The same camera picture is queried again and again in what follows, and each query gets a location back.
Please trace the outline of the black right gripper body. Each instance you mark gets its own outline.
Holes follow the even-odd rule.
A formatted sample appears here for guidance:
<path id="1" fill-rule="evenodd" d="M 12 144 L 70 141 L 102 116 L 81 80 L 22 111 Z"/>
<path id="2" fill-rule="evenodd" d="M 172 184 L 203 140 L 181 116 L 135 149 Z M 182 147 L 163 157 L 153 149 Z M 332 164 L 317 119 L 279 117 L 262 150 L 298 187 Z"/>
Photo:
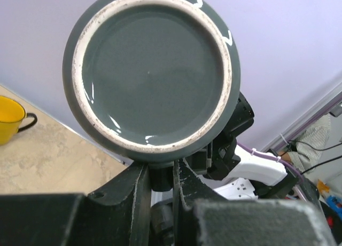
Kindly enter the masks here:
<path id="1" fill-rule="evenodd" d="M 189 167 L 207 179 L 223 180 L 240 161 L 235 154 L 237 136 L 253 123 L 253 109 L 240 93 L 235 110 L 224 129 L 206 147 L 186 158 Z"/>

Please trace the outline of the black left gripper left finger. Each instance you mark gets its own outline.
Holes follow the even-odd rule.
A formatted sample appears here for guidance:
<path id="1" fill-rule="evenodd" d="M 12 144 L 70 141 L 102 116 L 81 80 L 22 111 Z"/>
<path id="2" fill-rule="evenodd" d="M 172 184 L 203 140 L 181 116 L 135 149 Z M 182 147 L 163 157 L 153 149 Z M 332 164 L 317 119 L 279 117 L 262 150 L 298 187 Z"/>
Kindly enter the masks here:
<path id="1" fill-rule="evenodd" d="M 88 195 L 2 195 L 1 245 L 147 245 L 150 202 L 137 163 Z"/>

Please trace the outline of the yellow mug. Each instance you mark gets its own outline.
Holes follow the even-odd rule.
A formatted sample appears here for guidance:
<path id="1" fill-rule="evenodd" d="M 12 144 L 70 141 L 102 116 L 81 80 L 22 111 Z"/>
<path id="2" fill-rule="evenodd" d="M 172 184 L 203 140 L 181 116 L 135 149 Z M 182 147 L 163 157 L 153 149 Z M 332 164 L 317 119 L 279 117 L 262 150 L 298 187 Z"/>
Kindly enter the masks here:
<path id="1" fill-rule="evenodd" d="M 33 120 L 21 127 L 24 119 Z M 25 108 L 14 99 L 1 96 L 1 145 L 7 144 L 11 138 L 18 133 L 24 132 L 36 125 L 37 115 L 27 113 Z"/>

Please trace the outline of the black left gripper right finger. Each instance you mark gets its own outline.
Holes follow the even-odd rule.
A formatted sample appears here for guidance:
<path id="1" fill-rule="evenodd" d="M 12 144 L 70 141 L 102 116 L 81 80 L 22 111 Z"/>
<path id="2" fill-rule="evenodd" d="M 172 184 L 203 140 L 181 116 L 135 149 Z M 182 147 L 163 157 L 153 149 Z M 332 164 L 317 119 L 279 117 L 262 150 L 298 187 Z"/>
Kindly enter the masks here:
<path id="1" fill-rule="evenodd" d="M 175 245 L 336 245 L 317 207 L 294 200 L 229 201 L 183 161 L 173 167 Z"/>

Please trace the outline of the dark grey mug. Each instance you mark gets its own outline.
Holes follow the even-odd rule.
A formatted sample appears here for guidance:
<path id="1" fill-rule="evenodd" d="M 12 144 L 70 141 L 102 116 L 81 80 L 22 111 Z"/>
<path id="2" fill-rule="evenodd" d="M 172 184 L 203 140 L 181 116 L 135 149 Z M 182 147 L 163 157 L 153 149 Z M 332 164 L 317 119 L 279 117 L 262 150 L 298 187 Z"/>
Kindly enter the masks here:
<path id="1" fill-rule="evenodd" d="M 102 147 L 148 164 L 151 186 L 173 186 L 176 160 L 206 147 L 240 92 L 232 34 L 204 0 L 97 0 L 65 46 L 68 105 Z"/>

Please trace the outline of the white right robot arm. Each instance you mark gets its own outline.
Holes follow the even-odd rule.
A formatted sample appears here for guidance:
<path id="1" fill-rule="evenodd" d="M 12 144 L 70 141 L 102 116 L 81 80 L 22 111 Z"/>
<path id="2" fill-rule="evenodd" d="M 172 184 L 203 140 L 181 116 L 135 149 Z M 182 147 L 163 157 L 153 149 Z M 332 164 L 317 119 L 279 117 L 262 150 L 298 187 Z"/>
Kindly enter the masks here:
<path id="1" fill-rule="evenodd" d="M 185 158 L 206 179 L 222 181 L 216 192 L 229 200 L 283 199 L 304 178 L 274 153 L 263 153 L 237 142 L 254 123 L 254 112 L 243 94 L 223 131 L 206 147 Z"/>

